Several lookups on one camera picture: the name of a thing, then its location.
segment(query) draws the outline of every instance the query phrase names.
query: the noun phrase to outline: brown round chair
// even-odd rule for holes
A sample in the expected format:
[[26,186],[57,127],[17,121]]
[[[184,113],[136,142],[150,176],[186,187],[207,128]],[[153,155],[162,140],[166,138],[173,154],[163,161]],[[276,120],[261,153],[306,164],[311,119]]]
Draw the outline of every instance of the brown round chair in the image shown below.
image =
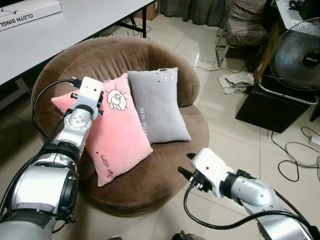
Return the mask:
[[[101,37],[78,43],[57,55],[44,67],[34,85],[32,103],[44,87],[60,79],[88,76],[104,81],[131,70],[173,67],[178,67],[177,102],[191,141],[152,144],[151,155],[102,187],[97,186],[97,174],[89,154],[86,150],[83,152],[78,164],[79,190],[93,205],[108,214],[133,217],[160,208],[187,183],[177,171],[178,166],[192,171],[186,154],[208,147],[207,121],[193,105],[199,92],[199,80],[193,68],[174,51],[154,41],[136,37]],[[46,134],[63,117],[50,99],[74,90],[68,83],[61,83],[40,99],[36,117]]]

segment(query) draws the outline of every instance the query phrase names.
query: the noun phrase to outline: power cord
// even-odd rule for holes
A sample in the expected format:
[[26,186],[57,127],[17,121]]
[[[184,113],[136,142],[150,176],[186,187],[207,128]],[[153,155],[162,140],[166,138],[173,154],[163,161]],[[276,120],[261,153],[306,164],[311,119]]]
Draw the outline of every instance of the power cord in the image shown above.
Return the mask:
[[279,210],[272,210],[272,211],[262,211],[262,212],[258,212],[255,214],[252,214],[250,216],[247,216],[245,218],[243,218],[240,221],[237,221],[233,224],[230,225],[213,225],[210,224],[208,222],[202,221],[200,219],[198,219],[197,217],[195,217],[194,215],[192,215],[189,210],[188,210],[188,206],[187,206],[187,200],[188,200],[188,195],[191,191],[191,189],[195,186],[194,182],[191,182],[190,186],[188,187],[188,189],[186,190],[185,194],[184,194],[184,198],[183,198],[183,207],[184,210],[186,212],[186,214],[192,219],[194,220],[196,223],[205,226],[207,228],[210,229],[215,229],[215,230],[229,230],[229,229],[233,229],[236,227],[239,227],[251,220],[263,217],[263,216],[269,216],[269,215],[282,215],[282,216],[286,216],[288,218],[292,218],[295,219],[297,221],[299,221],[300,223],[302,223],[303,225],[305,225],[308,229],[308,231],[310,232],[310,234],[312,235],[313,239],[319,239],[320,238],[320,233],[317,229],[316,226],[311,226],[310,223],[308,221],[306,221],[305,219],[301,218],[298,215],[295,215],[293,213],[287,212],[287,211],[279,211]]
[[48,86],[46,86],[40,93],[39,95],[36,97],[35,101],[34,101],[34,104],[32,106],[32,120],[33,120],[33,123],[35,125],[35,128],[37,129],[37,131],[42,135],[42,137],[44,138],[44,142],[45,143],[49,143],[50,139],[49,137],[47,136],[47,134],[42,130],[42,128],[39,126],[38,124],[38,121],[37,121],[37,117],[36,117],[36,111],[37,111],[37,106],[38,106],[38,102],[39,102],[39,99],[41,98],[41,96],[51,87],[57,85],[57,84],[60,84],[60,83],[72,83],[75,87],[76,86],[79,86],[81,85],[81,81],[76,79],[76,78],[73,78],[73,79],[62,79],[62,80],[58,80],[58,81],[55,81],[51,84],[49,84]]
[[320,137],[320,134],[318,134],[317,132],[315,132],[314,130],[312,130],[310,127],[307,126],[303,126],[301,127],[301,132],[304,136],[306,136],[307,138],[311,138],[311,136],[307,135],[304,133],[304,129],[308,129],[309,131],[313,132],[315,135],[318,135]]
[[[243,176],[247,179],[257,179],[253,176],[251,176],[250,173],[243,171],[241,169],[238,169],[237,174],[239,173],[240,176]],[[282,196],[277,190],[273,189],[275,194],[285,203],[287,204],[300,218],[302,218],[303,220],[305,220],[307,222],[307,219],[302,215],[302,213],[288,200],[286,199],[284,196]]]
[[[308,136],[303,132],[303,129],[309,129],[309,130],[311,130],[312,132],[314,132],[314,131],[313,131],[312,129],[310,129],[309,127],[303,126],[303,127],[301,128],[301,132],[302,132],[302,134],[305,135],[306,137],[308,137]],[[282,147],[282,146],[279,145],[277,142],[275,142],[275,140],[274,140],[274,132],[275,132],[275,131],[273,130],[272,133],[271,133],[271,141],[272,141],[275,145],[277,145],[280,149],[282,149],[282,150],[289,156],[289,158],[291,159],[291,160],[283,160],[283,161],[280,161],[280,162],[278,163],[277,168],[278,168],[279,173],[280,173],[285,179],[287,179],[288,181],[296,183],[296,182],[298,182],[299,179],[300,179],[299,167],[301,167],[301,168],[307,168],[307,169],[317,169],[317,176],[318,176],[318,179],[319,179],[319,181],[320,181],[320,158],[319,158],[319,156],[318,156],[318,158],[316,159],[316,163],[315,163],[315,164],[307,164],[307,163],[305,163],[305,162],[298,161],[294,156],[292,156],[292,154],[289,153],[289,151],[288,151],[288,145],[289,145],[289,144],[298,144],[298,145],[305,146],[305,147],[307,147],[307,148],[309,148],[309,149],[311,149],[311,150],[313,150],[313,151],[315,151],[315,152],[317,152],[317,153],[320,153],[320,151],[317,150],[317,149],[315,149],[315,148],[313,148],[313,147],[310,147],[310,146],[308,146],[308,145],[306,145],[306,144],[303,144],[303,143],[300,143],[300,142],[296,142],[296,141],[288,142],[288,143],[285,144],[284,147]],[[287,177],[287,176],[282,172],[282,170],[281,170],[281,168],[280,168],[280,165],[283,164],[283,163],[290,163],[290,164],[294,164],[294,165],[296,166],[296,175],[297,175],[296,179],[289,178],[289,177]]]
[[55,133],[60,126],[61,123],[65,121],[65,118],[63,117],[62,119],[59,120],[59,122],[55,125],[54,129],[52,130],[51,134],[49,135],[49,140],[52,141],[53,137],[55,136]]
[[56,230],[53,230],[52,233],[55,234],[55,233],[59,232],[61,229],[64,228],[64,226],[65,226],[66,224],[67,224],[67,222],[64,222],[61,227],[57,228]]
[[231,73],[233,73],[233,74],[239,74],[239,73],[245,68],[245,66],[246,66],[246,65],[243,65],[243,66],[241,67],[241,69],[240,69],[239,71],[237,71],[237,72],[231,71],[230,69],[223,68],[223,67],[220,67],[220,68],[217,68],[217,69],[214,69],[214,70],[209,70],[209,69],[206,69],[206,68],[201,67],[201,66],[192,66],[192,67],[193,67],[193,68],[198,68],[198,69],[203,69],[203,70],[206,70],[206,71],[208,71],[208,72],[215,72],[215,71],[219,71],[219,70],[227,70],[227,71],[229,71],[229,72],[231,72]]

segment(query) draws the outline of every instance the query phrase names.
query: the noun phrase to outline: chair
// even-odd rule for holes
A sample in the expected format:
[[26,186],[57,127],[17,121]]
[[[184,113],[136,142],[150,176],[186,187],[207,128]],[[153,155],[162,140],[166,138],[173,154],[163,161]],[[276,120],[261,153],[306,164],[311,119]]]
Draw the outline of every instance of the chair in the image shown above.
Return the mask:
[[221,66],[229,48],[259,46],[268,37],[267,31],[260,25],[267,0],[228,0],[226,1],[227,17],[217,32],[219,40],[215,46],[218,67]]
[[[186,154],[208,147],[207,121],[193,105],[199,91],[199,80],[193,68],[181,56],[154,41],[100,37],[78,43],[53,58],[33,88],[32,103],[44,87],[59,79],[88,76],[104,81],[130,70],[165,67],[178,67],[177,102],[192,140],[152,144],[151,155],[103,187],[97,186],[97,175],[85,150],[78,166],[79,190],[90,203],[108,214],[133,217],[159,209],[187,183],[177,171],[178,166],[192,171]],[[61,83],[48,90],[39,101],[36,116],[47,134],[62,118],[50,99],[74,90],[67,83]]]

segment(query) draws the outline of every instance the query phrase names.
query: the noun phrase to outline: crumpled paper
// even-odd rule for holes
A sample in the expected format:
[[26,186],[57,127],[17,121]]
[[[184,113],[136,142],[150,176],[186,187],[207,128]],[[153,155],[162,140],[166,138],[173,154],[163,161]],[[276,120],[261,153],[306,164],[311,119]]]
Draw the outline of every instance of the crumpled paper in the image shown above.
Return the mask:
[[247,87],[255,83],[255,79],[251,73],[247,75],[243,75],[243,73],[222,75],[218,77],[218,80],[221,88],[224,90],[224,94],[231,94],[236,90],[244,92]]

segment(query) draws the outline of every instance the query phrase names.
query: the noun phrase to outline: gray pillow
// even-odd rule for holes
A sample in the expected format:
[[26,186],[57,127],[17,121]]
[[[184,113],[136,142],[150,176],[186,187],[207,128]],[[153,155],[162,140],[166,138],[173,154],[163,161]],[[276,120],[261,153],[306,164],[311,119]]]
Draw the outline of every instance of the gray pillow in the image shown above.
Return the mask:
[[177,103],[177,67],[128,71],[128,78],[135,109],[151,144],[191,140]]

